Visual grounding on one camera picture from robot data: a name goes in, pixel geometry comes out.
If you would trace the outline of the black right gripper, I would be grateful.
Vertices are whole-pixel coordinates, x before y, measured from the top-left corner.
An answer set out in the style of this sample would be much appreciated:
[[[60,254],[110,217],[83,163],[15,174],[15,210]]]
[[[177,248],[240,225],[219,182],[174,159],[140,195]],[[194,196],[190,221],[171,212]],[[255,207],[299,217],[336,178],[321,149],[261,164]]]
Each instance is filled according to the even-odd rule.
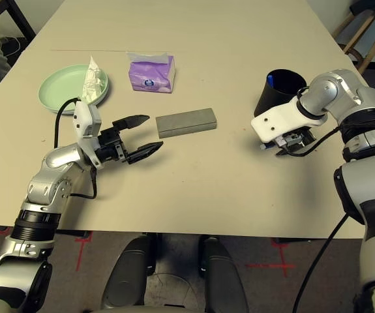
[[[295,153],[310,145],[314,142],[314,136],[309,128],[298,128],[297,130],[276,137],[274,142],[280,148],[276,156],[282,156],[286,155],[287,152]]]

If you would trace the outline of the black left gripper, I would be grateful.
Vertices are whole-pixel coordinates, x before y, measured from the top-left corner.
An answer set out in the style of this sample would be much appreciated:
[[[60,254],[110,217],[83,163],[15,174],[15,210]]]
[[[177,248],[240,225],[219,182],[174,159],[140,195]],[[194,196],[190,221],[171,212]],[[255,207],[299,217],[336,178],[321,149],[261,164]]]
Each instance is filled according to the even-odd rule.
[[[148,119],[148,115],[131,115],[113,121],[112,125],[114,128],[101,130],[97,138],[100,145],[100,148],[97,149],[97,157],[101,163],[114,160],[120,162],[127,161],[128,164],[133,164],[158,151],[162,147],[163,142],[148,143],[128,154],[120,137],[120,131],[138,127]]]

